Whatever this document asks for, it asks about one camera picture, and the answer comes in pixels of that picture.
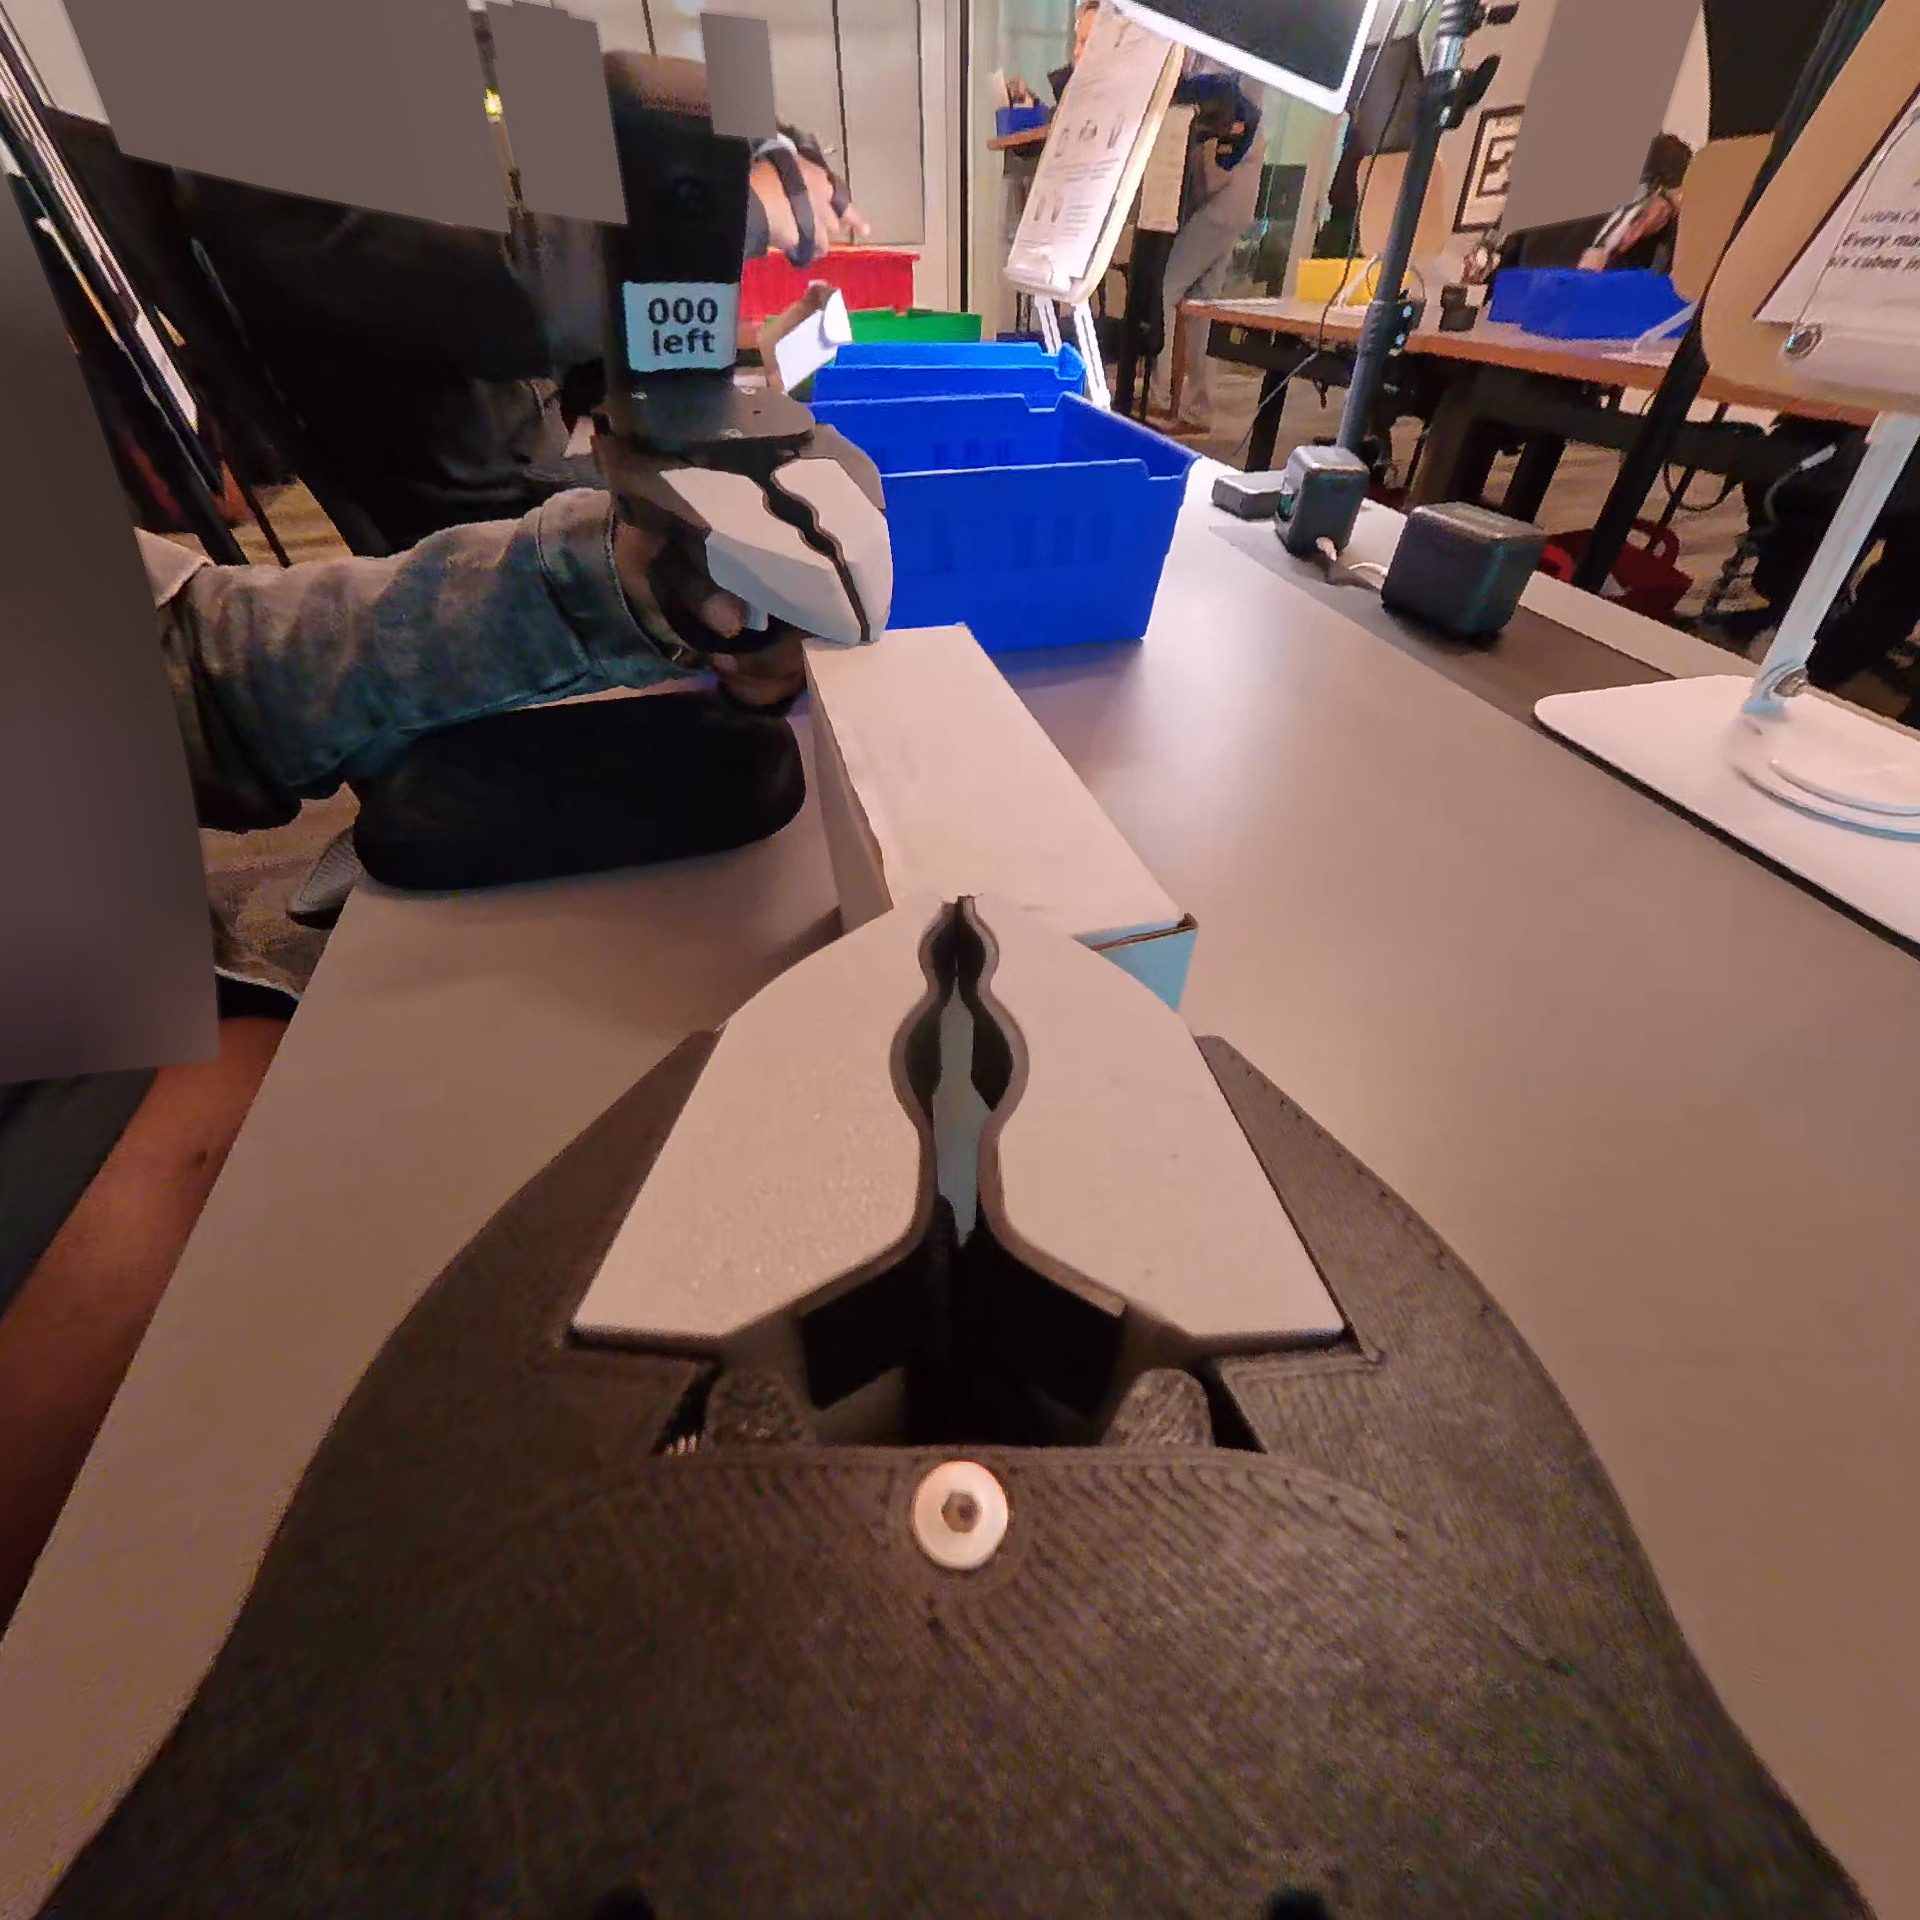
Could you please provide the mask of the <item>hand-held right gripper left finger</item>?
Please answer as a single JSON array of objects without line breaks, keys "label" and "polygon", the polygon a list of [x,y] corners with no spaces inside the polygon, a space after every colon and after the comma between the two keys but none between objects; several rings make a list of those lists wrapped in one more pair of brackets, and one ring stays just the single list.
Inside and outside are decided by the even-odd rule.
[{"label": "hand-held right gripper left finger", "polygon": [[953,903],[911,893],[720,1028],[573,1328],[756,1343],[899,1263],[939,1191]]}]

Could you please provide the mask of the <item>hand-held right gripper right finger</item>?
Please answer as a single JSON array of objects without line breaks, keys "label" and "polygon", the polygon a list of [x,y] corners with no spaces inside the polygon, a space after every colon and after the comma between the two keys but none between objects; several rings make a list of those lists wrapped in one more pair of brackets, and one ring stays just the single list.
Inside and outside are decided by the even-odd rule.
[{"label": "hand-held right gripper right finger", "polygon": [[1126,1333],[1331,1343],[1346,1331],[1186,1018],[994,893],[963,901],[980,1216]]}]

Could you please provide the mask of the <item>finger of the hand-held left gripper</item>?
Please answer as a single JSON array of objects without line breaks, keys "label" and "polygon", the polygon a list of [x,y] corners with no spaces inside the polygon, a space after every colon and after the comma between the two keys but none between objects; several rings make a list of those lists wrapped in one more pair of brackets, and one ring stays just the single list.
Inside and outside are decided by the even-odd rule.
[{"label": "finger of the hand-held left gripper", "polygon": [[833,646],[871,643],[871,619],[826,533],[774,515],[760,481],[663,466],[659,482],[663,499],[696,526],[713,582],[751,615]]},{"label": "finger of the hand-held left gripper", "polygon": [[896,609],[896,539],[874,461],[859,445],[811,445],[780,462],[769,481],[769,498],[799,512],[796,526],[829,571],[846,599],[833,628],[819,636],[837,646],[870,646],[886,628]]}]

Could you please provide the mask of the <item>blue plastic bin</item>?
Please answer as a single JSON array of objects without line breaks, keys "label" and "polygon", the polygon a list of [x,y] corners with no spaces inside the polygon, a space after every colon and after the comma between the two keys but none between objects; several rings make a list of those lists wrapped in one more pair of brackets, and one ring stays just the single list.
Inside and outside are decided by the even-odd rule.
[{"label": "blue plastic bin", "polygon": [[1024,398],[1053,408],[1061,398],[1087,393],[1087,362],[1077,349],[1010,343],[849,343],[809,383],[814,405],[843,401],[910,398]]},{"label": "blue plastic bin", "polygon": [[1489,322],[1543,341],[1623,343],[1669,326],[1689,305],[1669,275],[1647,269],[1504,269]]},{"label": "blue plastic bin", "polygon": [[1084,398],[820,401],[879,466],[891,631],[963,626],[990,653],[1137,643],[1194,451]]}]

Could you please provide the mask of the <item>white cardboard mailer box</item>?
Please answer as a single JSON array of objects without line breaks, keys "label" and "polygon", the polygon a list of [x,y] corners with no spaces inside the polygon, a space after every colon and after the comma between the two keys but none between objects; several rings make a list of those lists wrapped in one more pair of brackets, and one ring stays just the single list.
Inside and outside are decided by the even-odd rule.
[{"label": "white cardboard mailer box", "polygon": [[1180,1011],[1194,921],[967,628],[820,646],[809,686],[846,935],[911,893],[994,893]]}]

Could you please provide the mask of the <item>person's left forearm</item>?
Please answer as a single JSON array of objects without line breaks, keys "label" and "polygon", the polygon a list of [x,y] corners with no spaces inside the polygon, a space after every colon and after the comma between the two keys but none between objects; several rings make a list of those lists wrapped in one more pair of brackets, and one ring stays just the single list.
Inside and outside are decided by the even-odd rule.
[{"label": "person's left forearm", "polygon": [[134,539],[201,828],[280,828],[427,735],[681,676],[617,581],[607,491],[386,561],[224,566]]}]

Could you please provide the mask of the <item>red plastic bin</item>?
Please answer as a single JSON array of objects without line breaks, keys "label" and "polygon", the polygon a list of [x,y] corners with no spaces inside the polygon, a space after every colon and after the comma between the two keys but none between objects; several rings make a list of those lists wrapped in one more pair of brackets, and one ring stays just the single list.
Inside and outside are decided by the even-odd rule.
[{"label": "red plastic bin", "polygon": [[851,315],[907,311],[919,302],[919,251],[859,246],[796,266],[786,255],[749,259],[740,278],[740,329],[759,329],[804,301],[811,282],[834,286]]}]

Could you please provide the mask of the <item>black wrist rest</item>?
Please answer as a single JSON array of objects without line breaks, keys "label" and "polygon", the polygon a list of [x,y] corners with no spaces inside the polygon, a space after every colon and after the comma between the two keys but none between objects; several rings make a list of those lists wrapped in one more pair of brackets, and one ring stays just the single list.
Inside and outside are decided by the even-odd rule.
[{"label": "black wrist rest", "polygon": [[800,813],[807,773],[780,711],[696,688],[460,722],[354,796],[376,882],[456,893],[756,846]]}]

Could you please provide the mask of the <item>cardboard instruction board on legs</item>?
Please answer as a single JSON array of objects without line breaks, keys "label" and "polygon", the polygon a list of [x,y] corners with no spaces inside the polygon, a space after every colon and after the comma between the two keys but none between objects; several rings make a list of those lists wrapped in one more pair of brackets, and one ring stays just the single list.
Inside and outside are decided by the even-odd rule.
[{"label": "cardboard instruction board on legs", "polygon": [[1037,173],[1026,191],[1007,279],[1041,322],[1043,346],[1063,346],[1063,322],[1087,365],[1087,398],[1109,408],[1091,296],[1117,251],[1184,68],[1174,41],[1103,2],[1053,113]]}]

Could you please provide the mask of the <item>wooden table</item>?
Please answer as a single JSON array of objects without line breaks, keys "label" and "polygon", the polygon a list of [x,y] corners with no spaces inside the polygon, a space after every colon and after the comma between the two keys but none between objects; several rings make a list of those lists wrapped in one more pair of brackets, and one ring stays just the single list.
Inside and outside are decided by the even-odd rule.
[{"label": "wooden table", "polygon": [[[1336,302],[1321,309],[1313,301],[1260,296],[1260,301],[1189,301],[1180,305],[1177,341],[1191,329],[1210,326],[1210,353],[1230,365],[1270,368],[1290,365],[1284,341],[1297,343],[1296,358],[1316,353],[1357,358],[1363,311]],[[1671,341],[1641,343],[1589,343],[1541,338],[1511,322],[1479,322],[1476,329],[1439,329],[1420,322],[1410,332],[1407,362],[1439,362],[1446,371],[1511,371],[1536,381],[1553,381],[1596,392],[1656,393],[1674,358]],[[1697,402],[1726,405],[1750,413],[1793,413],[1800,419],[1844,423],[1867,429],[1876,416],[1857,402],[1790,398],[1710,371],[1697,388]]]}]

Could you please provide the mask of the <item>black light stand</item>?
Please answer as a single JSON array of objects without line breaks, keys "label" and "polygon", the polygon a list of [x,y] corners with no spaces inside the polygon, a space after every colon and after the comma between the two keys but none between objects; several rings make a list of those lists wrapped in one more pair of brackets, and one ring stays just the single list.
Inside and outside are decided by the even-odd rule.
[{"label": "black light stand", "polygon": [[1360,341],[1349,371],[1349,398],[1339,426],[1339,445],[1356,458],[1366,451],[1387,368],[1403,333],[1407,271],[1416,258],[1427,189],[1443,131],[1459,121],[1460,92],[1471,89],[1471,83],[1467,83],[1464,59],[1469,36],[1487,23],[1487,12],[1487,2],[1440,2],[1439,8],[1439,32],[1424,68],[1403,183],[1381,251],[1379,286],[1360,322]]}]

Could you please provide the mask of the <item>studio light panel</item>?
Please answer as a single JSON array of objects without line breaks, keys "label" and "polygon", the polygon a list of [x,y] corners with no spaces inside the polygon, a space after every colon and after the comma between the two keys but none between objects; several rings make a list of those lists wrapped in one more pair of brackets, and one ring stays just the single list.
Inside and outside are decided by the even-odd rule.
[{"label": "studio light panel", "polygon": [[1117,2],[1150,32],[1340,113],[1384,2]]}]

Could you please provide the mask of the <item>white stand with instruction board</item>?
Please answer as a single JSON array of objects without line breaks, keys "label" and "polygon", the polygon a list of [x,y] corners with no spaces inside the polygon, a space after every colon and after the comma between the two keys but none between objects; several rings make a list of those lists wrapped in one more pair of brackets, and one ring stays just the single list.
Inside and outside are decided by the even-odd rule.
[{"label": "white stand with instruction board", "polygon": [[1817,628],[1917,451],[1917,98],[1764,309],[1790,353],[1853,343],[1867,378],[1911,373],[1873,411],[1856,481],[1751,676],[1603,686],[1537,703],[1546,731],[1609,762],[1873,922],[1917,938],[1917,735],[1811,688]]}]

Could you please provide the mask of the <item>red bag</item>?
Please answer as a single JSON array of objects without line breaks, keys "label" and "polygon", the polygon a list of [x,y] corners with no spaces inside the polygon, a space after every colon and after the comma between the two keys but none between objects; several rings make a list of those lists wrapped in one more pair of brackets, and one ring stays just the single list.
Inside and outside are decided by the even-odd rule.
[{"label": "red bag", "polygon": [[[1556,581],[1573,582],[1591,539],[1596,528],[1553,533],[1537,568]],[[1627,612],[1667,622],[1694,586],[1693,575],[1677,563],[1681,552],[1684,539],[1677,528],[1647,516],[1634,519],[1607,582],[1599,589],[1601,596],[1620,603]]]}]

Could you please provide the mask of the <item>black slanted pole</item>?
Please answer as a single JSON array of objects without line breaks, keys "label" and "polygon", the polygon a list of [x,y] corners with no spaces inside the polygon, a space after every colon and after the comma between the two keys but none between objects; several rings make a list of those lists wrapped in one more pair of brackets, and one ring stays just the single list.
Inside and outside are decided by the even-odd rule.
[{"label": "black slanted pole", "polygon": [[1781,279],[1799,275],[1800,258],[1820,246],[1833,215],[1867,176],[1916,98],[1917,5],[1837,2],[1777,122],[1707,301],[1601,508],[1573,576],[1577,589],[1599,595],[1607,586],[1653,482],[1677,451],[1677,432],[1707,378],[1786,401],[1800,413],[1830,408],[1869,419],[1876,408],[1909,401],[1916,378],[1893,373],[1890,346],[1880,349],[1883,373],[1867,378],[1867,349],[1853,343],[1840,362],[1856,378],[1844,378],[1833,346],[1790,353],[1800,305],[1790,309],[1790,321],[1767,321],[1764,309]]}]

